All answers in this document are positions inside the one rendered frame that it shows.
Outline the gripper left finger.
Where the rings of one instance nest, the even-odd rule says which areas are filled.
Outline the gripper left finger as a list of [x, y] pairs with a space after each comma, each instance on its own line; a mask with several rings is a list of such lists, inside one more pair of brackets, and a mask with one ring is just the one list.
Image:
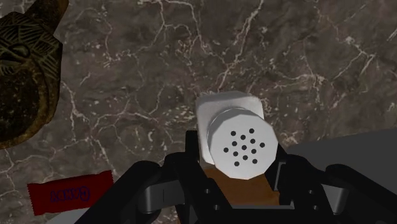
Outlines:
[[197, 131], [163, 165], [136, 162], [75, 224], [152, 224], [174, 206], [181, 224], [227, 224], [231, 205], [199, 164]]

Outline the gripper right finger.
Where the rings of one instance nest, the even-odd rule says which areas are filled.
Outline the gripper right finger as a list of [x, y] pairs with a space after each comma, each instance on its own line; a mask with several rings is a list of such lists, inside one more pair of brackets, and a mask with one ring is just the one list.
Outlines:
[[283, 206], [271, 224], [397, 224], [397, 195], [346, 165], [322, 171], [278, 147], [268, 182]]

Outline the dark bronze carved figure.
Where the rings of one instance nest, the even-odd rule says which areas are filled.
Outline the dark bronze carved figure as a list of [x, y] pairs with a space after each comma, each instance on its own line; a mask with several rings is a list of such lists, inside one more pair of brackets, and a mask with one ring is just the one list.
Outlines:
[[69, 0], [35, 0], [0, 18], [0, 150], [49, 123], [60, 94], [63, 44], [54, 36]]

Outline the white shaker with perforated lid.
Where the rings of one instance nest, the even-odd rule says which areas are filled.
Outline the white shaker with perforated lid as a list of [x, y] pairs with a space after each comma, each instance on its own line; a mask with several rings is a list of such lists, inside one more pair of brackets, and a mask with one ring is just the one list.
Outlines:
[[211, 165], [205, 173], [229, 203], [239, 207], [275, 206], [279, 194], [264, 175], [279, 145], [264, 120], [259, 98], [240, 91], [200, 96], [196, 100], [200, 155]]

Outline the red candy wrapper packet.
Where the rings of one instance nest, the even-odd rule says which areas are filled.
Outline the red candy wrapper packet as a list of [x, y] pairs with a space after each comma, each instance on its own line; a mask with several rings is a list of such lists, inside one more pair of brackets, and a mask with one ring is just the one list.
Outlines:
[[29, 183], [27, 189], [32, 210], [38, 216], [91, 207], [112, 185], [112, 172], [103, 171], [41, 184]]

